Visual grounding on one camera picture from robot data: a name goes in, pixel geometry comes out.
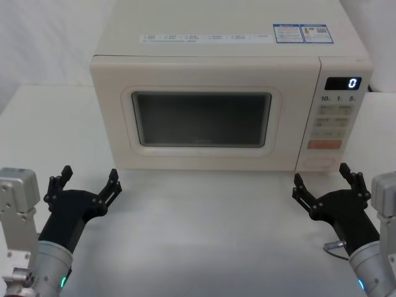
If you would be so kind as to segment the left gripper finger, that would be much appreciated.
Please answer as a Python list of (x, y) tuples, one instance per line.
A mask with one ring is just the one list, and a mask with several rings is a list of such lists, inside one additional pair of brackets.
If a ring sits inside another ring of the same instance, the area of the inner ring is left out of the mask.
[(122, 187), (119, 181), (118, 171), (113, 168), (110, 171), (106, 185), (92, 202), (95, 214), (107, 214), (109, 206), (121, 192)]
[(48, 190), (45, 194), (43, 200), (51, 205), (54, 200), (57, 198), (60, 192), (63, 191), (66, 183), (71, 179), (73, 175), (73, 171), (70, 165), (66, 165), (61, 174), (58, 176), (50, 176), (48, 182)]

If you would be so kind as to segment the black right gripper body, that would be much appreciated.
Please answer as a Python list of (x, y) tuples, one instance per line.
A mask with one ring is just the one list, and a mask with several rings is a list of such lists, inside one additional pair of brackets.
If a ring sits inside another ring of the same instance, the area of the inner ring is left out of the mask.
[(379, 232), (365, 212), (370, 198), (368, 191), (343, 189), (329, 192), (313, 203), (311, 219), (332, 226), (350, 256), (359, 248), (379, 241)]

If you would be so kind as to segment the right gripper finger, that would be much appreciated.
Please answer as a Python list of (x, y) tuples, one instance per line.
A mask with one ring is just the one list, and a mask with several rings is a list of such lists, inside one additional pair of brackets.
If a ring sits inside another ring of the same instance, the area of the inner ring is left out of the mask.
[(308, 191), (299, 173), (294, 175), (294, 185), (292, 198), (307, 211), (309, 217), (324, 218), (322, 197), (316, 198)]
[(339, 173), (350, 185), (351, 190), (354, 191), (360, 199), (367, 202), (371, 198), (371, 193), (366, 187), (362, 172), (352, 172), (346, 163), (341, 163), (339, 167)]

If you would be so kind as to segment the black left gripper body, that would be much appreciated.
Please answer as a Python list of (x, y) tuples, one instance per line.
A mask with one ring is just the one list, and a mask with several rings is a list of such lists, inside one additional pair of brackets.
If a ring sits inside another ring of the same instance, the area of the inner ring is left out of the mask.
[(51, 214), (38, 239), (58, 244), (69, 252), (74, 252), (87, 222), (105, 214), (105, 201), (87, 191), (48, 194), (44, 201)]

